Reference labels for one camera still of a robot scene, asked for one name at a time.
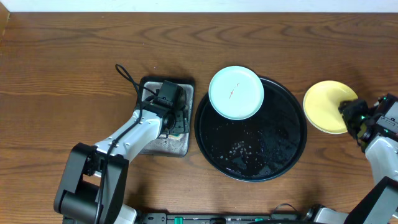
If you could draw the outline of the green yellow sponge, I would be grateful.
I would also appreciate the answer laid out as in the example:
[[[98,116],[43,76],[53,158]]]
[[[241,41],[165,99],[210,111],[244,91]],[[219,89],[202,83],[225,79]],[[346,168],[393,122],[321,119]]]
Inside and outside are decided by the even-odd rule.
[[[181,139],[183,138],[184,134],[169,134],[168,138],[169,139]]]

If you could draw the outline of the yellow plate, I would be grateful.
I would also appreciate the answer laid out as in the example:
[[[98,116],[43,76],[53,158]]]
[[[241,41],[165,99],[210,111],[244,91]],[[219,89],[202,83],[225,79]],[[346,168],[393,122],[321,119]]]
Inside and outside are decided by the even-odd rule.
[[[307,90],[303,99],[303,110],[309,122],[320,131],[343,134],[347,132],[347,127],[338,107],[344,101],[357,99],[357,94],[348,85],[325,80]]]

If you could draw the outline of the light blue streaked plate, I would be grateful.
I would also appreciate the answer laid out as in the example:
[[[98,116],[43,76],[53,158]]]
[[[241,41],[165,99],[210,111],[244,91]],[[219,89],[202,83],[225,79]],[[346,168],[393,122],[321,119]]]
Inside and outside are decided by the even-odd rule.
[[[218,114],[230,120],[244,120],[259,111],[264,100],[264,87],[252,70],[229,66],[211,79],[208,96]]]

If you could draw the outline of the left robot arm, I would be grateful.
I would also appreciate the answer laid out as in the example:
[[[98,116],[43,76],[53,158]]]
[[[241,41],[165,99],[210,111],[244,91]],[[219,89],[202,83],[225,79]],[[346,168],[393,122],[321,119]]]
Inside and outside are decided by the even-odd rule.
[[[157,139],[187,137],[192,105],[184,98],[149,96],[109,137],[93,146],[74,146],[53,206],[63,222],[135,223],[137,210],[123,203],[129,164]]]

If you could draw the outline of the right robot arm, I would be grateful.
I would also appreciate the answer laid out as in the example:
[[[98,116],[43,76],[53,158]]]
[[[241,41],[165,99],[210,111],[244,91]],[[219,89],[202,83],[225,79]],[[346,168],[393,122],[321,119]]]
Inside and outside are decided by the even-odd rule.
[[[338,114],[369,161],[375,186],[349,213],[317,205],[304,220],[388,223],[391,217],[397,217],[397,97],[383,96],[371,108],[360,99],[342,101]]]

